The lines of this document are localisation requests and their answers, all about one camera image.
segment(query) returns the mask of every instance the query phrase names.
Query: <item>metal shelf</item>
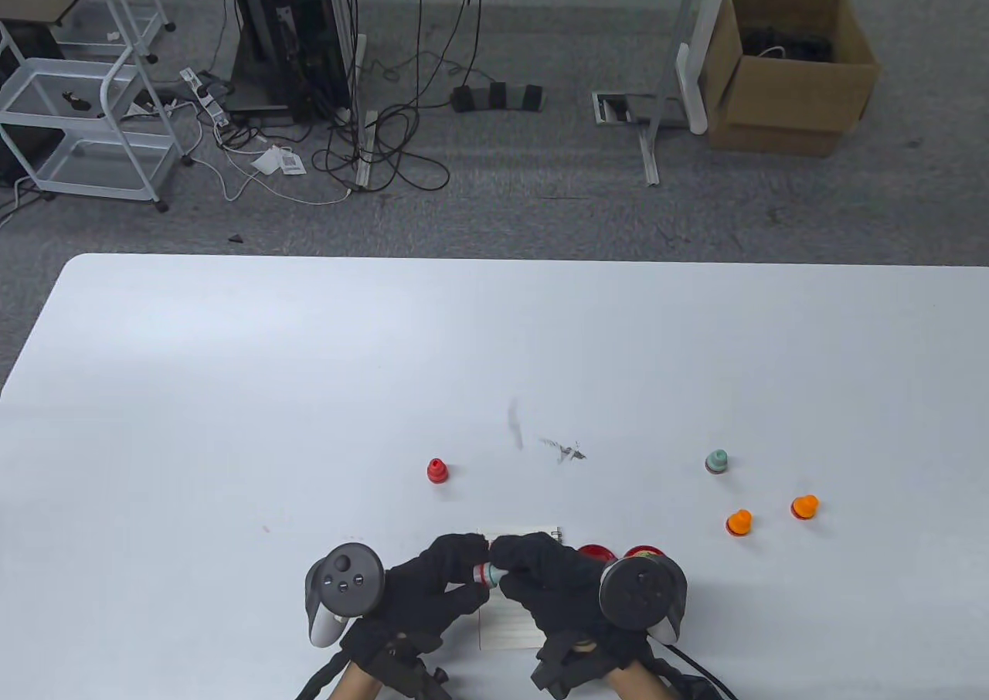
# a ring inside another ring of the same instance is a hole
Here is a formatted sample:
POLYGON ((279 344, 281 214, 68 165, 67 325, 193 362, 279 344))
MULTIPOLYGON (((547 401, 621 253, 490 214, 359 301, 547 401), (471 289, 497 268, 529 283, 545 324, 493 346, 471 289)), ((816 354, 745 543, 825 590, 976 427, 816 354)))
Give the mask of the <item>metal shelf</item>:
POLYGON ((174 30, 175 25, 165 14, 161 0, 151 0, 151 7, 132 5, 130 0, 88 0, 71 12, 53 35, 70 56, 117 57, 130 43, 139 55, 153 63, 156 57, 151 53, 151 42, 162 28, 174 30), (119 5, 123 18, 112 7, 114 4, 119 5))
POLYGON ((98 198, 152 201, 180 152, 171 136, 135 134, 124 139, 134 152, 152 189, 134 169, 119 135, 113 131, 93 134, 67 131, 65 138, 38 170, 38 187, 47 192, 71 192, 98 198))
MULTIPOLYGON (((109 131, 100 86, 114 66, 100 61, 25 59, 0 89, 0 124, 109 131), (68 95, 85 100, 89 110, 74 110, 68 95)), ((141 91, 138 68, 120 66, 107 91, 109 113, 120 118, 141 91)))
MULTIPOLYGON (((134 42, 145 47, 158 36, 164 23, 153 5, 131 5, 138 36, 134 42)), ((120 56, 127 47, 117 23, 107 11, 107 6, 97 2, 77 5, 61 26, 52 28, 52 35, 63 52, 73 57, 120 56)))

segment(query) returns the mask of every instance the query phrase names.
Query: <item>power strip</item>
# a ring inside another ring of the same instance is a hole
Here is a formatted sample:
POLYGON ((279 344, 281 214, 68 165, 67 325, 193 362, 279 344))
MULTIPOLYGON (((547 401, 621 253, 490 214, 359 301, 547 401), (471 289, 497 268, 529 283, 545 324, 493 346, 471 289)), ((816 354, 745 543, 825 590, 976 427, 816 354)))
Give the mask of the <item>power strip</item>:
POLYGON ((207 111, 209 117, 212 118, 213 127, 226 128, 227 125, 230 125, 230 119, 226 116, 226 111, 216 102, 215 97, 209 93, 207 86, 200 82, 199 76, 192 69, 186 67, 183 71, 179 72, 179 75, 192 88, 192 93, 195 95, 195 99, 199 101, 199 104, 201 104, 202 109, 207 111))

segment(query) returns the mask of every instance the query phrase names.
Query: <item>white table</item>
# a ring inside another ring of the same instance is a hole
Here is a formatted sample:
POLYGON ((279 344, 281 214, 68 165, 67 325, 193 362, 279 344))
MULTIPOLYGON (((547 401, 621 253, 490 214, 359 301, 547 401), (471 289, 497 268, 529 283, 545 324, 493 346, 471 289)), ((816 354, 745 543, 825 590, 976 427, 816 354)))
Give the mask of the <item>white table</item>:
MULTIPOLYGON (((980 268, 78 257, 0 396, 0 697, 291 700, 333 545, 546 524, 668 552, 681 646, 742 700, 984 697, 987 297, 980 268)), ((466 619, 435 662, 537 697, 466 619)))

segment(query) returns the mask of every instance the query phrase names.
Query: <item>red lid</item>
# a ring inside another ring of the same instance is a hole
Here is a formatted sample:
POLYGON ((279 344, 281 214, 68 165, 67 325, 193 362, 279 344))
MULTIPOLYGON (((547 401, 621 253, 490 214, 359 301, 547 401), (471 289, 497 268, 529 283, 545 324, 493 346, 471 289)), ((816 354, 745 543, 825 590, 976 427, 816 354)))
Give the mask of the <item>red lid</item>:
POLYGON ((654 556, 665 556, 665 554, 660 551, 660 549, 654 547, 654 545, 636 545, 635 548, 629 548, 625 552, 625 558, 629 556, 645 556, 647 554, 653 554, 654 556))
POLYGON ((591 559, 595 559, 596 561, 604 561, 605 563, 618 561, 618 556, 615 556, 613 552, 604 548, 604 545, 581 545, 576 551, 585 556, 590 556, 591 559))
POLYGON ((430 466, 427 466, 427 477, 434 484, 442 484, 443 481, 450 477, 450 470, 446 467, 438 457, 435 457, 430 461, 430 466))

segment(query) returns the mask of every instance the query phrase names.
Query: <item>teal bottle cap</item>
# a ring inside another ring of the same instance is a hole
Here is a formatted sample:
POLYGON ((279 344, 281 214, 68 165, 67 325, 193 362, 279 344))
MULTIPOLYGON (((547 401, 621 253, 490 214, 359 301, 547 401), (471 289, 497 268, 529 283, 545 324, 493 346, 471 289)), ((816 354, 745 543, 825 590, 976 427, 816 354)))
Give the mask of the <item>teal bottle cap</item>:
POLYGON ((711 455, 704 460, 704 467, 713 474, 723 474, 728 467, 728 454, 724 450, 714 450, 711 455))

